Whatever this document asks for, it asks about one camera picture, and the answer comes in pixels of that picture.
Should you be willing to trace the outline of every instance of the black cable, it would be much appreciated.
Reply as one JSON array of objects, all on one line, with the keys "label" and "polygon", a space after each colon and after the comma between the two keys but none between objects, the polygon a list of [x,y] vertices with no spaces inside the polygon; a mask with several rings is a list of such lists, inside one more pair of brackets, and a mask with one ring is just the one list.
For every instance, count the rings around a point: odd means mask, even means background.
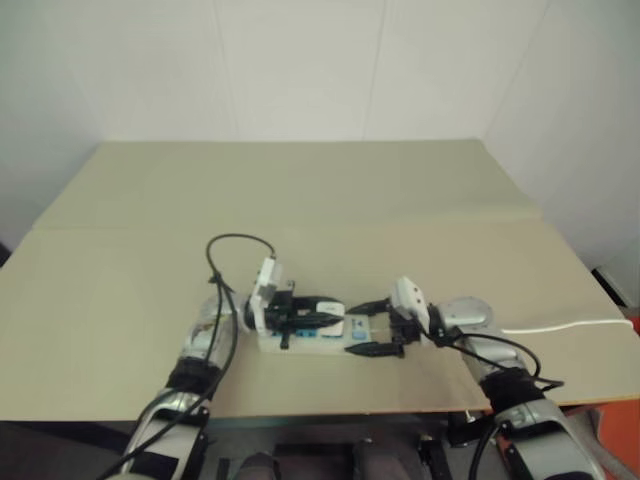
[{"label": "black cable", "polygon": [[176,416],[173,420],[168,422],[164,427],[158,430],[157,433],[155,433],[153,436],[149,437],[146,441],[138,445],[134,450],[129,452],[127,455],[121,457],[117,462],[111,465],[102,475],[100,475],[98,477],[98,480],[105,480],[109,478],[111,475],[115,474],[116,471],[119,468],[121,468],[125,463],[132,460],[140,453],[142,453],[149,446],[151,446],[156,441],[158,441],[165,433],[171,430],[174,426],[176,426],[177,424],[182,422],[185,418],[187,418],[189,415],[191,415],[191,413],[196,408],[198,408],[200,404],[209,397],[209,395],[212,395],[215,392],[216,388],[218,387],[218,385],[224,378],[225,374],[229,370],[229,366],[231,365],[231,360],[233,359],[233,356],[236,351],[236,347],[238,345],[238,312],[236,312],[235,305],[233,304],[233,299],[231,298],[231,288],[226,283],[223,282],[222,289],[224,290],[225,296],[227,298],[227,302],[229,302],[229,305],[231,305],[231,315],[233,319],[233,325],[232,325],[233,339],[231,343],[231,350],[229,352],[229,356],[227,357],[227,360],[225,361],[225,364],[222,367],[222,370],[220,371],[220,375],[214,382],[212,382],[209,388],[207,388],[207,390],[202,395],[200,395],[200,397],[198,397],[198,399],[189,408],[187,408],[184,412],[182,412],[181,414]]},{"label": "black cable", "polygon": [[[233,298],[232,298],[232,290],[231,287],[222,279],[222,275],[220,274],[220,271],[216,268],[215,263],[213,262],[213,258],[211,255],[211,247],[213,246],[213,244],[218,241],[221,240],[223,238],[245,238],[248,240],[254,240],[256,242],[262,243],[263,245],[265,245],[267,248],[269,248],[269,250],[271,250],[271,257],[275,258],[276,256],[276,252],[275,249],[273,248],[273,246],[267,242],[266,240],[263,240],[260,237],[256,237],[254,235],[247,235],[244,233],[226,233],[223,235],[218,235],[216,237],[213,237],[211,240],[209,240],[209,242],[207,242],[207,246],[205,249],[205,256],[207,258],[207,262],[209,263],[209,266],[211,267],[213,276],[211,277],[211,283],[215,283],[216,284],[216,288],[218,290],[218,311],[216,314],[216,320],[215,320],[215,327],[213,330],[213,334],[211,335],[211,341],[209,342],[209,347],[207,348],[207,355],[205,357],[205,361],[208,361],[209,356],[211,355],[211,351],[213,350],[213,346],[215,343],[215,339],[218,333],[218,326],[220,323],[220,317],[222,315],[222,291],[224,291],[225,297],[227,299],[227,302],[229,303],[229,306],[231,307],[231,316],[232,316],[232,321],[233,321],[233,338],[232,338],[232,344],[231,344],[231,350],[229,351],[229,356],[227,357],[227,360],[225,361],[224,366],[222,367],[221,371],[220,371],[220,375],[218,376],[218,378],[212,382],[212,384],[209,386],[209,388],[207,388],[207,390],[200,395],[200,397],[198,397],[198,399],[189,407],[187,408],[184,412],[180,413],[179,415],[177,415],[173,420],[171,420],[170,422],[168,422],[164,427],[162,427],[160,430],[158,430],[158,432],[156,432],[153,436],[149,437],[146,441],[144,441],[143,443],[141,443],[140,445],[138,445],[134,450],[132,450],[131,452],[129,452],[127,455],[121,457],[117,462],[115,462],[113,465],[111,465],[102,475],[100,475],[98,477],[98,480],[105,480],[106,478],[110,477],[111,475],[115,474],[116,471],[121,468],[124,464],[126,464],[127,462],[129,462],[130,460],[132,460],[133,458],[135,458],[137,455],[139,455],[140,453],[142,453],[144,450],[146,450],[149,446],[153,445],[155,442],[157,442],[165,433],[167,433],[169,430],[171,430],[173,427],[175,427],[177,424],[179,424],[180,422],[182,422],[185,418],[187,418],[187,416],[191,415],[191,413],[200,406],[200,404],[202,402],[204,402],[210,395],[213,395],[213,393],[215,392],[216,388],[218,387],[218,385],[220,384],[220,382],[222,381],[222,379],[224,378],[224,376],[226,375],[227,371],[229,370],[229,366],[231,365],[231,361],[233,360],[233,356],[235,355],[235,351],[236,351],[236,347],[238,345],[238,312],[236,311],[235,305],[233,303]],[[146,413],[148,411],[148,409],[150,408],[151,405],[156,405],[156,401],[160,401],[158,398],[156,398],[155,400],[153,400],[147,407],[145,407],[145,410],[143,410],[143,414]]]},{"label": "black cable", "polygon": [[220,325],[220,317],[222,316],[222,287],[220,286],[221,282],[216,282],[216,289],[218,290],[218,311],[216,312],[215,319],[215,327],[213,327],[213,333],[211,334],[211,340],[209,341],[209,347],[207,348],[207,353],[202,359],[205,363],[209,363],[209,357],[211,356],[211,352],[213,351],[213,346],[216,343],[216,337],[218,336],[218,326]]},{"label": "black cable", "polygon": [[205,357],[203,358],[203,361],[205,362],[205,364],[209,361],[209,357],[211,356],[211,352],[213,351],[213,347],[215,345],[216,337],[218,335],[218,326],[220,324],[220,317],[222,316],[222,302],[223,302],[223,299],[222,299],[221,285],[225,284],[229,289],[231,289],[229,287],[229,285],[226,284],[224,282],[224,280],[222,280],[222,274],[220,273],[220,270],[217,269],[217,267],[216,267],[216,265],[215,265],[215,263],[213,261],[213,255],[211,255],[211,247],[213,246],[213,244],[215,242],[217,242],[218,240],[222,240],[224,238],[244,238],[246,240],[253,240],[255,242],[263,244],[269,250],[271,250],[271,258],[275,258],[276,257],[276,250],[275,250],[275,248],[273,248],[273,245],[271,245],[269,242],[267,242],[263,238],[257,237],[255,235],[249,235],[249,234],[246,234],[246,233],[224,233],[222,235],[217,235],[217,236],[213,237],[211,240],[209,240],[207,242],[207,246],[205,247],[205,257],[207,259],[207,263],[211,267],[212,276],[211,276],[210,282],[211,283],[215,283],[216,284],[216,288],[218,290],[218,311],[216,312],[215,327],[213,328],[213,333],[211,335],[211,340],[209,341],[209,347],[207,348],[207,353],[206,353]]},{"label": "black cable", "polygon": [[496,337],[495,335],[487,335],[484,333],[463,333],[460,336],[456,337],[456,340],[459,338],[485,338],[487,340],[493,340],[494,342],[505,343],[507,345],[511,345],[512,347],[516,347],[529,355],[535,363],[536,369],[532,376],[538,377],[540,375],[540,371],[542,370],[542,362],[540,361],[540,358],[538,358],[538,356],[533,353],[533,350],[525,347],[518,342],[514,342],[513,340],[509,340],[508,338]]},{"label": "black cable", "polygon": [[207,242],[207,247],[205,249],[207,262],[209,262],[209,266],[211,267],[211,271],[213,272],[213,275],[214,275],[214,278],[212,280],[214,280],[215,276],[219,274],[219,270],[216,267],[215,263],[213,262],[213,257],[211,255],[211,247],[213,246],[214,243],[216,243],[218,240],[222,240],[223,238],[245,238],[247,240],[253,240],[255,242],[263,244],[265,247],[271,250],[272,258],[275,258],[276,256],[276,249],[273,248],[273,245],[271,245],[269,242],[267,242],[266,240],[260,237],[256,237],[255,235],[248,235],[246,233],[224,233],[222,235],[218,235],[216,237],[213,237],[211,240],[209,240],[209,242]]},{"label": "black cable", "polygon": [[476,449],[473,452],[473,458],[471,459],[471,465],[469,466],[469,480],[476,480],[478,478],[478,467],[480,466],[480,459],[482,458],[482,454],[484,453],[484,449],[487,447],[489,440],[493,437],[498,431],[498,427],[493,424],[489,424],[489,426],[484,430],[482,436],[478,440],[478,444],[476,445]]},{"label": "black cable", "polygon": [[[426,338],[428,338],[432,342],[435,342],[435,337],[433,337],[433,335],[430,335],[426,331],[426,329],[424,328],[422,323],[420,323],[418,320],[416,320],[416,324],[418,326],[418,329],[420,330],[420,333],[422,333],[422,335],[424,335]],[[463,335],[464,334],[456,337],[456,339],[462,338]],[[492,360],[489,360],[488,358],[485,358],[482,355],[478,355],[477,353],[472,352],[471,350],[468,350],[468,349],[466,349],[464,347],[460,347],[460,346],[454,345],[454,344],[445,345],[445,346],[448,347],[448,348],[451,348],[453,350],[457,350],[458,352],[463,353],[465,355],[468,355],[469,357],[473,357],[476,360],[480,360],[481,362],[484,362],[484,363],[486,363],[488,365],[491,365],[492,367],[498,368],[500,370],[509,370],[509,368],[510,368],[510,367],[505,367],[504,365],[500,365],[499,363],[494,362]],[[545,392],[551,390],[552,388],[562,387],[564,385],[564,382],[562,380],[550,380],[548,378],[540,377],[539,375],[532,376],[531,378],[536,382],[549,384],[548,387],[545,387],[543,389],[543,391],[545,391]]]}]

